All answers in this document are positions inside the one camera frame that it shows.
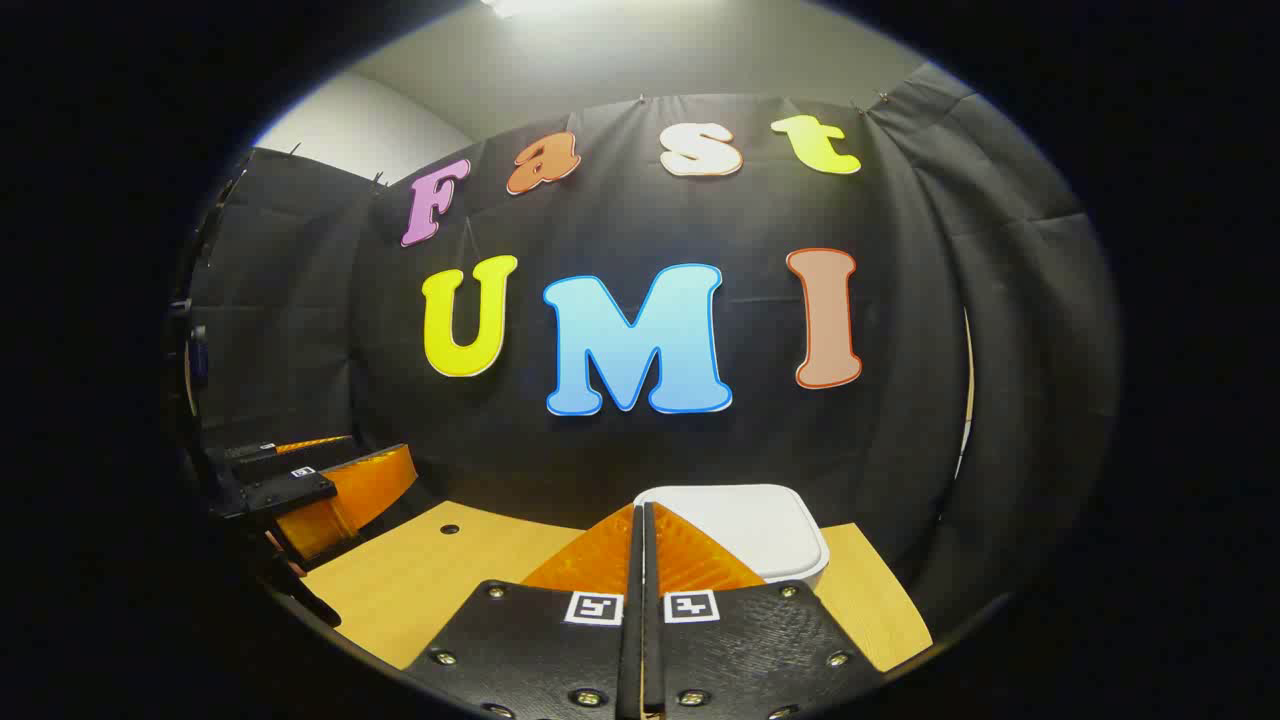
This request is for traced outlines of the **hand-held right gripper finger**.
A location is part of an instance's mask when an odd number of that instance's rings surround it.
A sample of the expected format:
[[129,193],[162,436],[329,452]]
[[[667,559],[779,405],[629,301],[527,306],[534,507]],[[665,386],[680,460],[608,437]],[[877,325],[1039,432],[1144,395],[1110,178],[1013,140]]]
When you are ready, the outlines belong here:
[[806,584],[748,584],[740,561],[659,503],[643,521],[646,712],[815,719],[886,683]]
[[486,719],[635,719],[643,621],[632,506],[465,602],[407,674]]

